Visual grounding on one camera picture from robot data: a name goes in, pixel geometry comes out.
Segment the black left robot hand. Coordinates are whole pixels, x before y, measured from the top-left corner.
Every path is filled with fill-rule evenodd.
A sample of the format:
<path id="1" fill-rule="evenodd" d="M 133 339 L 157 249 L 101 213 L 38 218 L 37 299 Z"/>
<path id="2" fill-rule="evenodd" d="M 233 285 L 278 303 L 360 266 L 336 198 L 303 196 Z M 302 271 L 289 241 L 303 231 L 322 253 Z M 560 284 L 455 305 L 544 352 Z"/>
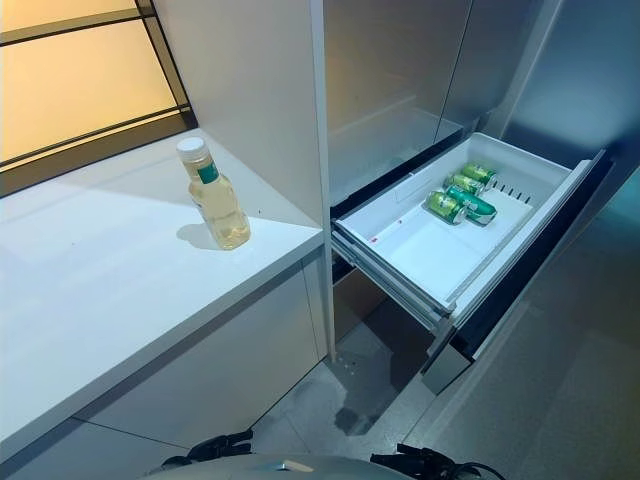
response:
<path id="1" fill-rule="evenodd" d="M 192 447 L 186 456 L 173 456 L 166 459 L 162 463 L 162 467 L 180 467 L 219 458 L 250 454 L 253 436 L 254 432 L 249 428 L 242 432 L 205 440 Z"/>

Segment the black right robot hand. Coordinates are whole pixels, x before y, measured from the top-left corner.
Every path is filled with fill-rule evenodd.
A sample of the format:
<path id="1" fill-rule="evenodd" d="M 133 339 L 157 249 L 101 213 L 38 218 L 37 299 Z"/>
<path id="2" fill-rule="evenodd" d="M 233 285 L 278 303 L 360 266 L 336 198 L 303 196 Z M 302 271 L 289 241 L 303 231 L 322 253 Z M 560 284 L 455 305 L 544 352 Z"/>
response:
<path id="1" fill-rule="evenodd" d="M 505 477 L 496 469 L 479 462 L 457 463 L 431 448 L 417 448 L 403 443 L 396 444 L 393 454 L 373 453 L 369 461 L 385 466 L 414 479 L 458 480 L 501 479 Z"/>

